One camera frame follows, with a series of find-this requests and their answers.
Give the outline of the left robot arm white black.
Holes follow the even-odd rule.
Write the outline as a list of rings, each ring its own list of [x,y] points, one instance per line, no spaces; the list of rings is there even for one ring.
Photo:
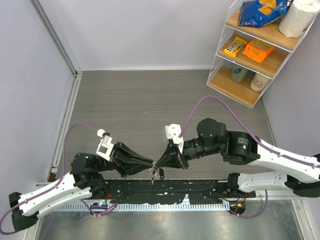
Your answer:
[[[78,153],[71,170],[60,179],[30,193],[9,195],[13,228],[16,232],[30,228],[48,212],[75,200],[105,197],[108,185],[101,172],[116,170],[126,177],[152,166],[152,159],[137,154],[122,142],[100,145],[95,154]]]

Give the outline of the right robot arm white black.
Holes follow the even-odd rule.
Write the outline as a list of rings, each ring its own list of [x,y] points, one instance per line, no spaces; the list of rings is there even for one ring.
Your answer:
[[[305,198],[320,196],[320,156],[304,156],[280,149],[246,132],[228,131],[224,123],[205,118],[196,126],[198,137],[183,140],[178,124],[164,128],[167,148],[156,168],[188,168],[194,159],[221,154],[222,160],[237,166],[262,166],[270,172],[231,173],[226,191],[232,197],[252,191],[292,192]]]

